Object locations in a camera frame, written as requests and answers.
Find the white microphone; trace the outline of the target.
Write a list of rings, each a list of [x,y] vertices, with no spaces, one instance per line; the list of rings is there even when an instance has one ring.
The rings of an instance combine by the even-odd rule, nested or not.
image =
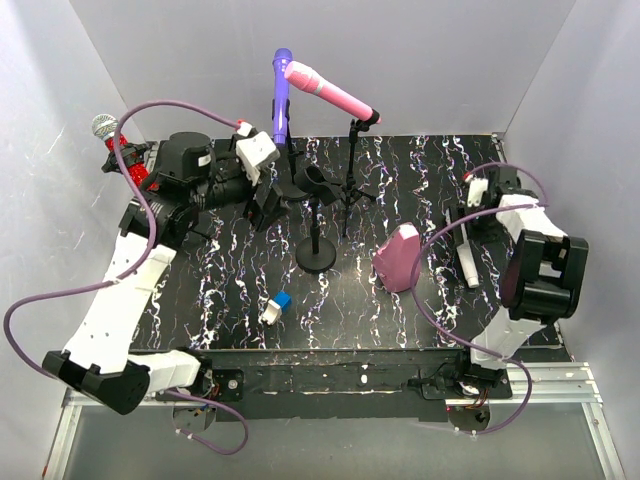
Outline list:
[[[469,288],[477,288],[479,286],[479,276],[474,261],[471,246],[466,235],[462,236],[463,240],[456,247],[458,258],[462,267],[463,275]]]

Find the black round-base mic stand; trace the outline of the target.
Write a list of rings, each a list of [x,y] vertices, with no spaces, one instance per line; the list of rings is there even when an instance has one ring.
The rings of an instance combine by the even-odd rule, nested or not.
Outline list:
[[[318,275],[330,270],[337,258],[335,245],[323,237],[319,224],[319,205],[330,206],[342,199],[339,184],[327,179],[322,171],[308,166],[294,176],[294,184],[304,193],[310,195],[311,227],[310,235],[302,240],[295,251],[297,265],[304,272]]]

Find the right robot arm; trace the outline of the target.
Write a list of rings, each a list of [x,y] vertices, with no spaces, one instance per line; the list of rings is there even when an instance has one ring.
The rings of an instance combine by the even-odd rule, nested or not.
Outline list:
[[[557,227],[538,195],[523,187],[521,169],[498,162],[482,169],[484,177],[478,168],[464,175],[466,199],[446,210],[467,285],[479,285],[472,238],[500,225],[514,248],[500,280],[498,312],[456,357],[453,387],[469,398],[497,387],[507,359],[532,335],[575,313],[589,254],[588,242]]]

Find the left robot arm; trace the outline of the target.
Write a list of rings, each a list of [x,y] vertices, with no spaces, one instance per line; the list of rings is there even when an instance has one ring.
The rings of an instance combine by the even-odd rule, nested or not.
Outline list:
[[[147,302],[195,230],[202,212],[244,204],[244,216],[266,230],[287,208],[272,187],[266,200],[255,195],[279,150],[266,132],[234,134],[228,150],[216,153],[212,140],[179,132],[158,143],[128,145],[130,160],[147,156],[148,176],[123,218],[105,275],[111,286],[97,292],[80,326],[60,351],[46,354],[42,367],[74,390],[126,415],[149,394],[180,388],[200,400],[214,388],[209,360],[187,347],[134,355],[130,343]]]

